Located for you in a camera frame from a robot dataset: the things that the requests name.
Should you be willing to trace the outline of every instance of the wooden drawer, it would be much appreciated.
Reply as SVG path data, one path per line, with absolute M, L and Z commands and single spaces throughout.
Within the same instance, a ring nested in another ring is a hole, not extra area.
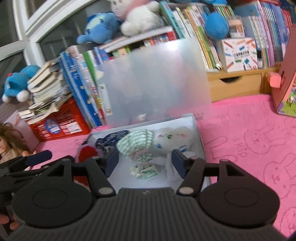
M 261 74 L 239 76 L 230 83 L 223 82 L 220 79 L 210 80 L 209 85 L 212 102 L 233 97 L 260 94 L 261 80 Z

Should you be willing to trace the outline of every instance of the pink toy house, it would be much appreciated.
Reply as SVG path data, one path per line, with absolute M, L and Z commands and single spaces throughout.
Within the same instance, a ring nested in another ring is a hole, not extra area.
M 279 73 L 269 72 L 268 81 L 276 112 L 296 117 L 296 24 L 290 27 L 290 38 Z

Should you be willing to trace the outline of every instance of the ribbed black plastic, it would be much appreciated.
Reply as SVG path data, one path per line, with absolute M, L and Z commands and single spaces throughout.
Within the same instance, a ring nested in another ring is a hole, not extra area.
M 21 226 L 9 241 L 283 241 L 271 225 L 223 226 L 206 216 L 195 199 L 170 188 L 121 189 L 99 199 L 81 220 L 56 229 Z

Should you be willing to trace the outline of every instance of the doll hair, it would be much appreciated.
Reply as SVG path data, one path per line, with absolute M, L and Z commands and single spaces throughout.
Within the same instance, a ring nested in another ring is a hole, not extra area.
M 28 146 L 23 140 L 23 135 L 18 130 L 14 129 L 11 123 L 0 123 L 0 137 L 7 141 L 10 148 L 18 152 L 30 152 Z

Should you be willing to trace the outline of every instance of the doll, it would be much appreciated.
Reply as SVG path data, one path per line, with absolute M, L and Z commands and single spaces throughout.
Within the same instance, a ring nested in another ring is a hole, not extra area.
M 10 123 L 0 123 L 0 164 L 18 156 L 31 155 L 22 134 Z

